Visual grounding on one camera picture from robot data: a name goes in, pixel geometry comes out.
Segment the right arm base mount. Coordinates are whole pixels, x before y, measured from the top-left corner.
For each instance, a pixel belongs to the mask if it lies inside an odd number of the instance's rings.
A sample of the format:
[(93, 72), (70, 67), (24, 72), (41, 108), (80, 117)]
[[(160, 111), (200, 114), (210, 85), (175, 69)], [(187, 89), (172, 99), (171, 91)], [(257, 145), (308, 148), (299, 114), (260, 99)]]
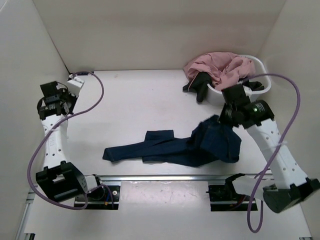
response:
[(216, 177), (207, 181), (206, 193), (209, 195), (211, 212), (246, 212), (249, 195), (238, 194), (226, 184), (226, 177)]

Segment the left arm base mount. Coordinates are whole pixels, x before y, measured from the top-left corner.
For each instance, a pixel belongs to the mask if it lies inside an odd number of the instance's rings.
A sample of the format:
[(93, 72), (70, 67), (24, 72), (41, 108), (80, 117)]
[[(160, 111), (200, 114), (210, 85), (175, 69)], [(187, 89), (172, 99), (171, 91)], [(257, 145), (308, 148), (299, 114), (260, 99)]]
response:
[(93, 174), (85, 176), (87, 189), (86, 210), (118, 210), (121, 195), (119, 182), (104, 181)]

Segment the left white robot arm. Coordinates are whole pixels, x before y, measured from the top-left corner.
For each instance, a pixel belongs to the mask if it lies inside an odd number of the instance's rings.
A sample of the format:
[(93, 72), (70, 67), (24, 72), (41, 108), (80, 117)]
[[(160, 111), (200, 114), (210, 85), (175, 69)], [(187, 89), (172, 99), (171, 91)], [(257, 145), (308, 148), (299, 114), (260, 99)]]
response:
[(66, 83), (53, 81), (40, 85), (43, 97), (37, 104), (37, 112), (44, 134), (50, 136), (44, 143), (43, 170), (36, 173), (35, 179), (45, 195), (58, 203), (85, 192), (93, 200), (100, 200), (105, 194), (104, 186), (99, 183), (87, 187), (85, 176), (68, 161), (68, 121), (53, 129), (56, 123), (73, 113), (83, 85), (84, 81), (79, 78)]

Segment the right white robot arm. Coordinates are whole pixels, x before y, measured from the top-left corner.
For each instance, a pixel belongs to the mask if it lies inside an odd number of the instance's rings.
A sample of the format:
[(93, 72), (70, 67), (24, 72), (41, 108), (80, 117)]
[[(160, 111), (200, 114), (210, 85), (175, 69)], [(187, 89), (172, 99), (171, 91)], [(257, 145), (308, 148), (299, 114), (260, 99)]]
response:
[(297, 205), (320, 189), (318, 179), (311, 179), (299, 167), (282, 140), (271, 108), (264, 100), (251, 101), (240, 84), (222, 90), (225, 101), (219, 121), (231, 127), (243, 126), (253, 138), (266, 161), (270, 161), (273, 180), (235, 174), (225, 181), (224, 193), (230, 200), (241, 195), (263, 201), (274, 213)]

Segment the dark blue denim trousers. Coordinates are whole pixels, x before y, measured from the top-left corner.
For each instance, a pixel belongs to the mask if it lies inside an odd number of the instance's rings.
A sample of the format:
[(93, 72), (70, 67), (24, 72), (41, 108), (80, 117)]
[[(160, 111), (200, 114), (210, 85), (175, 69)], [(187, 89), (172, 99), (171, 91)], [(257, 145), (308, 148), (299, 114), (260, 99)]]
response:
[(102, 158), (112, 163), (141, 158), (143, 163), (171, 163), (194, 168), (218, 160), (236, 163), (242, 140), (218, 119), (213, 115), (200, 122), (186, 138), (176, 138), (173, 130), (147, 131), (143, 142), (105, 148)]

